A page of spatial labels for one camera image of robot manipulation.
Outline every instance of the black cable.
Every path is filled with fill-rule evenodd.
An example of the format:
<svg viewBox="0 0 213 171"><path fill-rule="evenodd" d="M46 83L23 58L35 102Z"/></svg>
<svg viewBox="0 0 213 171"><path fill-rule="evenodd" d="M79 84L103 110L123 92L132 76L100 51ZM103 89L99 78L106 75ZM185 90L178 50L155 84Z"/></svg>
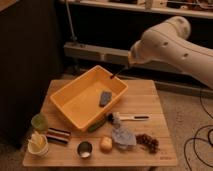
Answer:
<svg viewBox="0 0 213 171"><path fill-rule="evenodd" d="M208 110L205 108L204 104L203 104L203 101L202 101L202 88L200 89L200 104L203 108L203 110L205 111L205 113L211 118L213 119L213 116L208 112ZM189 167L190 171L192 171L192 168L189 164L189 161L187 159L187 155L186 155L186 147L187 147L187 144L193 140L193 150L194 150L194 153L196 155L196 157L198 158L198 160L200 160L204 165L210 167L210 168L213 168L213 165L210 165L209 163L207 163L206 161L204 161L197 153L197 150L196 150L196 140L200 140L200 141L203 141L205 143L207 143L208 145L210 145L211 147L213 147L213 142L211 140L211 133L213 132L213 129L210 129L207 133L207 140L206 139L203 139L203 138L198 138L198 134L201 130L205 129L205 128L208 128L208 127L213 127L213 125L206 125L206 126L203 126L201 128L199 128L196 133L194 134L194 137L193 138L189 138L186 140L185 144L184 144L184 158L186 160L186 163L187 163L187 166Z"/></svg>
<svg viewBox="0 0 213 171"><path fill-rule="evenodd" d="M206 109L206 107L203 104L203 100L202 100L202 88L200 88L200 104L201 104L204 112L206 112L206 114L209 115L209 117L213 119L213 116L208 112L208 110Z"/></svg>
<svg viewBox="0 0 213 171"><path fill-rule="evenodd" d="M188 144L191 140L194 140L194 141L195 141L195 140L200 140L200 141L203 141L203 142L208 143L207 140L202 139L202 138L189 138L189 139L186 140L186 142L185 142L185 144L184 144L184 158L185 158L185 160L186 160L187 166L188 166L188 168L189 168L190 171L192 171L192 168L191 168L191 166L190 166L190 164L189 164L189 161L188 161L188 159L187 159L186 147L187 147L187 144Z"/></svg>

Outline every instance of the wooden tabletop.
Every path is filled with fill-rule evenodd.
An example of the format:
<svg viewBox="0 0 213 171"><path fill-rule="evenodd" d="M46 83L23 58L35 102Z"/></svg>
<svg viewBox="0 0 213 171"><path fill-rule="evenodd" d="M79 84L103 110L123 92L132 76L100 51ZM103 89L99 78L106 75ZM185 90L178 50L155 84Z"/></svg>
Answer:
<svg viewBox="0 0 213 171"><path fill-rule="evenodd" d="M23 165L38 166L70 166L70 167L125 167L125 166L175 166L177 157L170 138L167 123L161 108L154 82L152 80L126 80L129 85L127 92L113 107L112 111L120 113L142 113L150 117L148 121L122 121L124 127L135 134L146 133L159 140L157 154L149 154L136 145L132 150L119 151L113 147L110 153L99 150L100 138L110 136L112 125L106 123L93 133L82 133L67 123L60 111L52 104L49 96L71 80L53 80L44 100L41 112L48 119L50 127L71 131L68 145L49 143L50 149L45 157L37 157L26 151ZM89 141L93 145L92 156L81 159L77 154L77 146L81 141Z"/></svg>

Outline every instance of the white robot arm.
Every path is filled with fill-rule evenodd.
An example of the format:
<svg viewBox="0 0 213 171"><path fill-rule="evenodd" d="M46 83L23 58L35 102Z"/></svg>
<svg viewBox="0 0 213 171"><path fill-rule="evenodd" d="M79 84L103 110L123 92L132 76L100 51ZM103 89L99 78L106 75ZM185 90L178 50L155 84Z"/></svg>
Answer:
<svg viewBox="0 0 213 171"><path fill-rule="evenodd" d="M189 22L179 16L151 27L132 46L130 64L164 61L213 89L213 50L186 41L190 32Z"/></svg>

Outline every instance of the orange bin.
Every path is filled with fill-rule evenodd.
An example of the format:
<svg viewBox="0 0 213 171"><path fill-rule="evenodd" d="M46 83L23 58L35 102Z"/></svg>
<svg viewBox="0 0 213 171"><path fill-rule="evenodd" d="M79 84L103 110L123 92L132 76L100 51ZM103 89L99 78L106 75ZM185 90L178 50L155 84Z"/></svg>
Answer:
<svg viewBox="0 0 213 171"><path fill-rule="evenodd" d="M51 95L51 101L81 131L97 122L120 99L128 86L101 66L95 66ZM99 106L102 91L112 93L111 101Z"/></svg>

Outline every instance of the floor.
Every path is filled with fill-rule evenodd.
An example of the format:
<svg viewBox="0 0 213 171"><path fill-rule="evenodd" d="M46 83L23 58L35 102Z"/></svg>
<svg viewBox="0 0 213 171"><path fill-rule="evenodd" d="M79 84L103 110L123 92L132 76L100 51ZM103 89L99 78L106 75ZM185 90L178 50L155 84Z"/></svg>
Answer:
<svg viewBox="0 0 213 171"><path fill-rule="evenodd" d="M184 159L184 143L188 138L194 136L196 130L205 125L213 125L213 120L203 110L200 99L197 96L189 96L183 94L172 93L169 91L158 90L158 94L165 113L171 138L177 153L179 164L177 167L159 167L158 171L187 171L189 168ZM202 98L203 104L209 113L213 115L213 100ZM199 137L207 139L207 131L209 128L203 129L199 133ZM193 171L210 171L213 168L202 164L193 152L192 143L187 145L187 157ZM10 146L0 144L0 171L66 171L66 170L96 170L96 171L145 171L148 168L24 168L22 159L26 150L26 143L21 150L14 150ZM197 151L199 156L213 165L213 149L208 144L201 141L197 142Z"/></svg>

